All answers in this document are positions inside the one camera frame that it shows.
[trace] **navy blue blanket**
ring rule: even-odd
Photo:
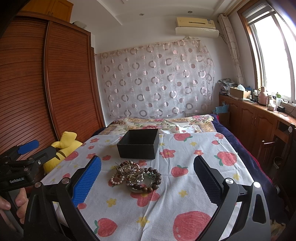
[[[238,139],[217,120],[216,115],[211,115],[214,118],[213,124],[217,132],[223,134],[231,146],[235,149],[254,181],[259,182],[262,186],[271,220],[276,220],[278,223],[288,223],[288,217],[284,212],[284,201],[277,195],[277,190],[266,176],[266,174],[258,166],[252,155],[243,147]]]

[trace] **strawberry print tablecloth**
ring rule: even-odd
[[[195,240],[213,216],[217,205],[210,202],[193,169],[193,161],[202,155],[210,167],[224,178],[251,185],[247,168],[226,140],[217,132],[160,134],[154,160],[133,160],[141,167],[153,167],[162,174],[153,193],[133,193],[124,184],[110,182],[119,157],[117,142],[121,135],[98,135],[89,139],[43,180],[58,183],[85,167],[93,155],[102,160],[102,170],[84,203],[81,214],[100,240]],[[228,237],[238,215],[240,203],[220,239]],[[62,213],[57,209],[63,221]]]

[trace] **human hand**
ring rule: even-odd
[[[19,207],[19,209],[17,210],[17,216],[20,219],[20,223],[24,224],[26,209],[28,205],[28,198],[27,198],[26,190],[24,188],[20,189],[20,193],[17,195],[15,199],[15,203]],[[6,224],[10,228],[15,229],[15,227],[13,226],[13,224],[10,222],[10,220],[7,218],[6,214],[3,211],[3,210],[10,210],[10,208],[11,208],[10,203],[4,198],[0,197],[0,214],[3,217],[4,221],[6,222]]]

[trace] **circle pattern curtain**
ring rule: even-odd
[[[201,40],[101,53],[110,116],[177,118],[210,111],[214,64]]]

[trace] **stack of clothes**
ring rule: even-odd
[[[218,81],[218,83],[220,84],[220,88],[221,88],[220,94],[221,95],[227,95],[229,93],[230,88],[237,87],[237,83],[232,81],[229,78],[221,79]]]

